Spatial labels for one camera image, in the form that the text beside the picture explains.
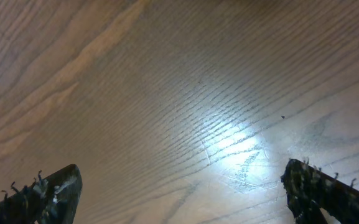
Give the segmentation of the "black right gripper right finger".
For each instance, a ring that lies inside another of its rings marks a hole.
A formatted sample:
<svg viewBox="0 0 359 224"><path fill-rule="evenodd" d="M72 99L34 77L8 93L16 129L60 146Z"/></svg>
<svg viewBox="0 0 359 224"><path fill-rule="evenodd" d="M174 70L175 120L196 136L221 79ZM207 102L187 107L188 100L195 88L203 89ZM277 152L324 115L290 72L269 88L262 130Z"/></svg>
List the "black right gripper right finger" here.
<svg viewBox="0 0 359 224"><path fill-rule="evenodd" d="M281 182L296 223L327 223L322 209L340 223L359 223L359 191L307 161L289 159Z"/></svg>

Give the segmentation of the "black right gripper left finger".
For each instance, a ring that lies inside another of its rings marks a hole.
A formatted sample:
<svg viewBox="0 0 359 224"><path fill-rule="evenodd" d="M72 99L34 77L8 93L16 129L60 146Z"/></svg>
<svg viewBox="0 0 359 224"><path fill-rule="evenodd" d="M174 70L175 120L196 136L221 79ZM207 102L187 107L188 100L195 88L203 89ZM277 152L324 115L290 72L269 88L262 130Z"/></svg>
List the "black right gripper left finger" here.
<svg viewBox="0 0 359 224"><path fill-rule="evenodd" d="M12 183L0 201L0 224L72 224L82 193L82 177L70 164L43 178L37 174L31 185L18 189Z"/></svg>

